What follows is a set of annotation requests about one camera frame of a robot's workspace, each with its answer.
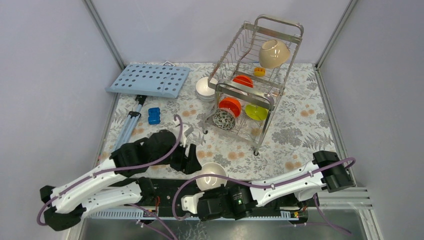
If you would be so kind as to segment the beige bowl with flower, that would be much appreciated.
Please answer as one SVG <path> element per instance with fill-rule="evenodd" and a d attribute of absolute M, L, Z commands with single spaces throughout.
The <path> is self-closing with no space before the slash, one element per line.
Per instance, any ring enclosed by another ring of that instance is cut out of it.
<path fill-rule="evenodd" d="M 215 162 L 208 162 L 202 165 L 202 169 L 198 173 L 199 175 L 207 175 L 207 174 L 213 174 L 213 175 L 220 175 L 227 177 L 226 170 L 218 163 Z M 201 177 L 195 180 L 197 187 L 201 191 L 207 191 L 211 189 L 215 189 L 220 187 L 221 185 L 226 186 L 227 180 L 215 176 L 205 176 Z"/>

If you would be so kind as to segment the white bowl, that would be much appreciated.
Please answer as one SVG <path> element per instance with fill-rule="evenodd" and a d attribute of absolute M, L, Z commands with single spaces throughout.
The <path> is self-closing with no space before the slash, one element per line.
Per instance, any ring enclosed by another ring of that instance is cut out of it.
<path fill-rule="evenodd" d="M 195 85 L 195 90 L 204 96 L 209 96 L 215 94 L 215 89 L 209 87 L 208 77 L 203 77 L 199 79 Z"/>
<path fill-rule="evenodd" d="M 195 91 L 195 94 L 201 101 L 204 101 L 204 102 L 212 102 L 212 101 L 215 100 L 214 94 L 212 94 L 212 95 L 202 95 L 197 90 Z"/>

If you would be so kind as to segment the stainless steel dish rack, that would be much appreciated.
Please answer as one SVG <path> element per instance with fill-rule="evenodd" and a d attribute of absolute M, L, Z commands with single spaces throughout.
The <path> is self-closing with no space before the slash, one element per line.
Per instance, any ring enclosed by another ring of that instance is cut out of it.
<path fill-rule="evenodd" d="M 245 21 L 241 25 L 208 77 L 208 86 L 215 89 L 215 100 L 202 123 L 204 134 L 210 128 L 215 128 L 233 138 L 248 142 L 253 154 L 259 155 L 259 149 L 285 91 L 304 31 L 304 26 L 299 22 L 269 14 L 261 14 L 254 22 Z M 287 45 L 289 59 L 279 67 L 267 68 L 265 76 L 254 76 L 254 69 L 260 67 L 261 46 L 273 39 Z M 254 87 L 233 82 L 237 75 L 250 77 Z M 235 98 L 245 106 L 253 104 L 267 109 L 267 118 L 263 121 L 253 120 L 246 115 L 245 107 L 242 107 L 240 116 L 235 117 L 236 125 L 233 129 L 218 128 L 213 123 L 212 116 L 219 109 L 219 102 L 226 97 Z"/>

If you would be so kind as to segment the white bowl front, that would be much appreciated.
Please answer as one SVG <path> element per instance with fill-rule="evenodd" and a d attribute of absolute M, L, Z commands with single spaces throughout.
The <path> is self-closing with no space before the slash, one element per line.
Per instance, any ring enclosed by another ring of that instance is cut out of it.
<path fill-rule="evenodd" d="M 197 90 L 195 91 L 195 94 L 201 101 L 204 101 L 204 102 L 212 102 L 212 101 L 215 100 L 214 94 L 212 94 L 212 95 L 202 95 Z"/>

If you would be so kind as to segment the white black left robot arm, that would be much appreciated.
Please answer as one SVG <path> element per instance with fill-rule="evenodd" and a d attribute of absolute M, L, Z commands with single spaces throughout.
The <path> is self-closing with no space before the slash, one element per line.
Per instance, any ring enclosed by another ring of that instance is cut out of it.
<path fill-rule="evenodd" d="M 150 166 L 168 165 L 186 175 L 200 171 L 196 145 L 184 145 L 182 137 L 182 133 L 160 130 L 150 137 L 123 144 L 100 165 L 72 182 L 60 187 L 45 185 L 39 190 L 44 205 L 37 214 L 37 224 L 62 231 L 107 208 L 152 204 L 158 195 L 147 177 L 116 189 L 105 188 L 144 173 Z"/>

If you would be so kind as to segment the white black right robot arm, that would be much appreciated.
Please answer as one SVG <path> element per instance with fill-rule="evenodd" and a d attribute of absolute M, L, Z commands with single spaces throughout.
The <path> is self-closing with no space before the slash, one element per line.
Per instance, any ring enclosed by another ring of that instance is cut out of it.
<path fill-rule="evenodd" d="M 299 206 L 316 193 L 329 193 L 353 187 L 344 161 L 332 151 L 313 153 L 311 161 L 289 173 L 251 182 L 236 182 L 231 187 L 202 191 L 192 201 L 182 200 L 182 208 L 199 217 L 201 221 L 219 218 L 243 219 L 250 217 L 255 208 L 286 197 L 293 206 Z"/>

